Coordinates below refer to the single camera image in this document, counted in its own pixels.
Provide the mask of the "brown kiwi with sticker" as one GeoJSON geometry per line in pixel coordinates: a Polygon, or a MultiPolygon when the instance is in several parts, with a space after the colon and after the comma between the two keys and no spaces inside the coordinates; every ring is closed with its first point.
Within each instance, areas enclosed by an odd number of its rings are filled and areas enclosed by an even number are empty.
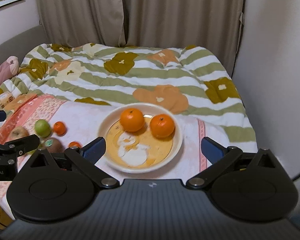
{"type": "Polygon", "coordinates": [[[46,138],[43,142],[43,147],[50,153],[62,153],[64,151],[62,143],[54,137],[46,138]]]}

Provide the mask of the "pink floral towel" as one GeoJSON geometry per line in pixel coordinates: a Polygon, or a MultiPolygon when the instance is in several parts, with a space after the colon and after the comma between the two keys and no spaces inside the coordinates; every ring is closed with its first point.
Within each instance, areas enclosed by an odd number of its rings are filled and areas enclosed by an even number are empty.
{"type": "MultiPolygon", "coordinates": [[[[47,119],[53,125],[57,121],[65,123],[67,133],[59,141],[67,147],[72,141],[86,145],[98,136],[101,122],[115,108],[111,106],[93,105],[55,99],[51,96],[39,96],[23,104],[12,114],[0,128],[0,144],[8,140],[12,129],[23,126],[30,134],[34,133],[34,123],[38,119],[47,119]]],[[[211,163],[202,155],[201,139],[208,136],[223,146],[230,146],[229,135],[221,126],[200,117],[176,115],[183,133],[183,144],[179,153],[164,167],[144,173],[128,174],[110,167],[104,158],[97,162],[101,168],[119,181],[125,178],[172,179],[187,181],[199,171],[209,167],[211,163]]]]}

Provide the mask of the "green apple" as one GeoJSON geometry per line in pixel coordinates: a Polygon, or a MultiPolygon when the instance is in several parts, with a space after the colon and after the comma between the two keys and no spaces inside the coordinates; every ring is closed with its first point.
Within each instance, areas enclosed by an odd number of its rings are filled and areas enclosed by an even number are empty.
{"type": "Polygon", "coordinates": [[[44,119],[39,119],[36,121],[34,124],[34,130],[36,134],[42,138],[46,138],[51,134],[51,126],[44,119]]]}

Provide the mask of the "cream yellow bowl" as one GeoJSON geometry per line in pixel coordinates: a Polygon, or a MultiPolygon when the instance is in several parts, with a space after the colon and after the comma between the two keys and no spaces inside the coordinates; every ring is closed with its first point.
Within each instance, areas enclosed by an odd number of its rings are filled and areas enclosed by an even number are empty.
{"type": "Polygon", "coordinates": [[[133,103],[111,111],[100,123],[97,135],[106,140],[104,161],[125,173],[157,170],[172,161],[183,144],[183,132],[173,114],[150,103],[133,103]],[[144,127],[135,133],[125,132],[120,125],[121,113],[129,108],[140,110],[145,117],[144,127]],[[165,139],[153,137],[150,131],[151,118],[159,114],[170,116],[175,125],[173,133],[165,139]]]}

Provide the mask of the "pink plush toy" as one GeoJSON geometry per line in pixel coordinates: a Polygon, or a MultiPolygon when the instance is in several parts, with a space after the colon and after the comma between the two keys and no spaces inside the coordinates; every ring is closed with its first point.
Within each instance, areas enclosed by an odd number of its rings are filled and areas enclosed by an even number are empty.
{"type": "Polygon", "coordinates": [[[19,60],[16,56],[10,56],[0,65],[0,85],[16,76],[19,70],[19,60]]]}

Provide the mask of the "red yellow apple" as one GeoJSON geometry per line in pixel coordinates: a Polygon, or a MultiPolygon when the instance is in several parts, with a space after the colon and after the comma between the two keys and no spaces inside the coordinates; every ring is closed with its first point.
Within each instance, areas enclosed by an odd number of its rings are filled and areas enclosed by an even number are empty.
{"type": "Polygon", "coordinates": [[[27,136],[29,136],[27,129],[25,129],[23,126],[16,126],[11,130],[7,141],[17,140],[27,136]]]}

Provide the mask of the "large orange right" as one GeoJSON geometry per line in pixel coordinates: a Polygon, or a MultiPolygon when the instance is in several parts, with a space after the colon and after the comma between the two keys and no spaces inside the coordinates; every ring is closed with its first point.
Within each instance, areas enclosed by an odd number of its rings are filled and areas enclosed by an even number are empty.
{"type": "Polygon", "coordinates": [[[151,118],[149,127],[152,135],[159,139],[169,137],[175,130],[173,119],[166,114],[159,114],[151,118]]]}

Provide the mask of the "large orange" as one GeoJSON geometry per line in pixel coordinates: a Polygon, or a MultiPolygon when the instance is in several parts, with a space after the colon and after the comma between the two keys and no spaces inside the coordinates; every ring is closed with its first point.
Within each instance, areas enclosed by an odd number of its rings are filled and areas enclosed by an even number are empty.
{"type": "Polygon", "coordinates": [[[169,137],[175,130],[173,119],[166,114],[159,114],[151,118],[149,127],[152,135],[159,139],[169,137]]]}
{"type": "Polygon", "coordinates": [[[143,128],[145,118],[139,109],[128,108],[120,114],[120,124],[126,132],[137,132],[143,128]]]}

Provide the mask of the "small printed box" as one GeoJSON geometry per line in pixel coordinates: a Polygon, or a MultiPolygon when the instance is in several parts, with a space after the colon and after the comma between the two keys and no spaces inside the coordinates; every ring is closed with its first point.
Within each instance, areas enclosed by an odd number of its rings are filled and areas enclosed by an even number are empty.
{"type": "Polygon", "coordinates": [[[3,110],[10,102],[14,100],[14,96],[10,92],[0,94],[0,110],[3,110]]]}

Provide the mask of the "beige curtain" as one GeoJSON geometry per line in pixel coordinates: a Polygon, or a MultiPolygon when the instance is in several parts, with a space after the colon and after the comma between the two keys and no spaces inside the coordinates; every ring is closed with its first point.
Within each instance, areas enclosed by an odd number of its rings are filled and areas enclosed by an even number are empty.
{"type": "Polygon", "coordinates": [[[69,47],[205,47],[231,74],[244,0],[36,0],[48,39],[69,47]]]}

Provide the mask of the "grey headboard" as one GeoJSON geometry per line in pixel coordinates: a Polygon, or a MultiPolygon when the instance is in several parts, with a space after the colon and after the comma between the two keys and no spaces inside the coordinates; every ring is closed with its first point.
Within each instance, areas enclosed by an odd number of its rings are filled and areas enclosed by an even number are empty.
{"type": "Polygon", "coordinates": [[[43,43],[50,41],[42,25],[16,35],[0,45],[0,65],[10,56],[16,56],[21,63],[28,52],[43,43]]]}

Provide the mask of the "small mandarin orange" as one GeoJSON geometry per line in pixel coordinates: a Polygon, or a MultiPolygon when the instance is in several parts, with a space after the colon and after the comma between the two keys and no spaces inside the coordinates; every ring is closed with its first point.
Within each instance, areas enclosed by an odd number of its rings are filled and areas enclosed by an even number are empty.
{"type": "Polygon", "coordinates": [[[72,141],[72,142],[70,142],[70,143],[68,144],[68,147],[77,147],[77,148],[81,148],[82,145],[81,145],[79,142],[77,142],[77,141],[72,141]]]}
{"type": "Polygon", "coordinates": [[[53,125],[53,131],[58,135],[58,136],[63,136],[67,132],[67,128],[64,124],[64,122],[57,121],[53,125]]]}

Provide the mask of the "green striped floral duvet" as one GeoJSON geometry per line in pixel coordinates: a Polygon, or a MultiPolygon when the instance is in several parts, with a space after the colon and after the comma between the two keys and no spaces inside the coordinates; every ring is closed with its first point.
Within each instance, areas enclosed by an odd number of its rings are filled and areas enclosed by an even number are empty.
{"type": "Polygon", "coordinates": [[[113,107],[152,103],[220,126],[231,144],[256,142],[233,81],[217,57],[199,46],[40,44],[26,54],[15,76],[0,81],[0,89],[13,96],[49,94],[113,107]]]}

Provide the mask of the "large orange left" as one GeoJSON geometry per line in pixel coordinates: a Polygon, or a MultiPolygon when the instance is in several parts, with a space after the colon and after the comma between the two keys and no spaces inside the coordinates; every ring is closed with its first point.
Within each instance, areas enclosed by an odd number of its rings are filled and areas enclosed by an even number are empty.
{"type": "Polygon", "coordinates": [[[120,124],[126,132],[137,132],[143,128],[145,118],[139,109],[128,108],[120,114],[120,124]]]}

